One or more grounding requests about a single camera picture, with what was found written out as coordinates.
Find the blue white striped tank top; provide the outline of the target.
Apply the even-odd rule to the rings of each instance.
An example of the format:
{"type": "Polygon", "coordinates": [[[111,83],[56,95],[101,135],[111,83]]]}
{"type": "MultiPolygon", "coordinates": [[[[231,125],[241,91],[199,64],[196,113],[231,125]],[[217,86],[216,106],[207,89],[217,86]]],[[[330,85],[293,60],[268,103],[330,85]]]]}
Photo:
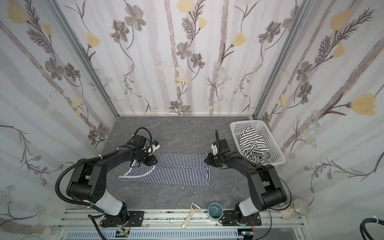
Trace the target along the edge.
{"type": "Polygon", "coordinates": [[[123,182],[154,183],[208,187],[210,166],[207,154],[155,153],[157,163],[146,166],[137,161],[118,180],[123,182]]]}

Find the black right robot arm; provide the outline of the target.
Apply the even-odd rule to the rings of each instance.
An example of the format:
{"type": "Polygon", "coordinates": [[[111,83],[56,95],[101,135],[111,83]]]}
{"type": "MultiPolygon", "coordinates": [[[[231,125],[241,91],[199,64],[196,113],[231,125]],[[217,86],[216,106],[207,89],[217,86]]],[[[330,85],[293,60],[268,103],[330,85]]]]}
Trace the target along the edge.
{"type": "Polygon", "coordinates": [[[238,171],[248,181],[250,197],[235,205],[234,221],[245,226],[257,213],[270,210],[288,200],[283,181],[274,166],[254,163],[240,153],[233,152],[227,140],[217,140],[211,145],[205,163],[215,167],[238,171]]]}

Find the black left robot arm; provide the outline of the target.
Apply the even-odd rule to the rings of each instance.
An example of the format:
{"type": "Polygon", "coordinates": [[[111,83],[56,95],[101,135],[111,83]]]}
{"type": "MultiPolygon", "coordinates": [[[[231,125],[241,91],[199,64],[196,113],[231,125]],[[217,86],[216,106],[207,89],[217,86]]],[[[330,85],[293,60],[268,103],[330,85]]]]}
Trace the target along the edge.
{"type": "Polygon", "coordinates": [[[147,138],[143,136],[134,136],[130,142],[113,152],[93,159],[81,159],[71,169],[67,196],[77,205],[84,203],[101,213],[101,227],[123,227],[132,223],[127,205],[108,192],[107,173],[125,162],[154,166],[157,163],[154,152],[160,144],[156,140],[149,140],[149,146],[146,147],[146,141],[147,138]]]}

